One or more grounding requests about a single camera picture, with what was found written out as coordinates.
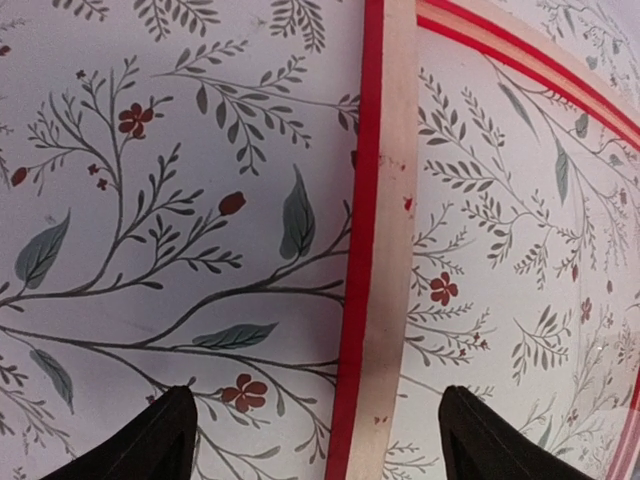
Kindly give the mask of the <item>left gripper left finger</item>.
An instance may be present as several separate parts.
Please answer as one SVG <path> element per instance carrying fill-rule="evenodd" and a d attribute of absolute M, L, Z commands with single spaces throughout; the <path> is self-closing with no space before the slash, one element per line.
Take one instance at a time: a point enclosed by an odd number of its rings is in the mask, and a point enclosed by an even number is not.
<path fill-rule="evenodd" d="M 187 386 L 169 388 L 116 434 L 43 480 L 189 480 L 196 404 Z"/>

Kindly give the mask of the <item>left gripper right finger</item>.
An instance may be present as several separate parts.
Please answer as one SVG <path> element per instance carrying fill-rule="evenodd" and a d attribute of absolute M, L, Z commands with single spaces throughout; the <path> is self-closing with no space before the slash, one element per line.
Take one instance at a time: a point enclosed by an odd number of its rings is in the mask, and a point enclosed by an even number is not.
<path fill-rule="evenodd" d="M 528 440 L 465 387 L 445 389 L 438 421 L 448 479 L 590 479 Z"/>

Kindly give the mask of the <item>wooden picture frame red edge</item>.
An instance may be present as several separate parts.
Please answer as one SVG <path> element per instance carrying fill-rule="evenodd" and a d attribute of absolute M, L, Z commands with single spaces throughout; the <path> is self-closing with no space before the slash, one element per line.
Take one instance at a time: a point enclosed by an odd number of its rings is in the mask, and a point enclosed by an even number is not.
<path fill-rule="evenodd" d="M 487 1 L 369 1 L 346 302 L 325 475 L 376 479 L 402 356 L 417 182 L 415 36 L 428 29 L 561 94 L 631 145 L 639 114 L 584 65 Z"/>

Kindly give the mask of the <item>clear acrylic sheet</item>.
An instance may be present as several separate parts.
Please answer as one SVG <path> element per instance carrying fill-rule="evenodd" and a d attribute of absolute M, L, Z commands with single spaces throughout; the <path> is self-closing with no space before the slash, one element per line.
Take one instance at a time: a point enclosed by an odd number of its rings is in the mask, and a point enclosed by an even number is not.
<path fill-rule="evenodd" d="M 639 367 L 636 154 L 503 63 L 418 34 L 418 197 L 389 479 L 442 479 L 468 388 L 603 479 Z"/>

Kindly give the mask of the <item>floral patterned table cover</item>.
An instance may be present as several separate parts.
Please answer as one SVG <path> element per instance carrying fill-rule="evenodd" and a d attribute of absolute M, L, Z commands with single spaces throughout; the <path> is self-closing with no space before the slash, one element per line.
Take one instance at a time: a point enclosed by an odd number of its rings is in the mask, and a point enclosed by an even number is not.
<path fill-rule="evenodd" d="M 329 479 L 367 2 L 2 3 L 3 478 L 187 386 L 191 479 Z M 487 2 L 639 114 L 611 2 Z"/>

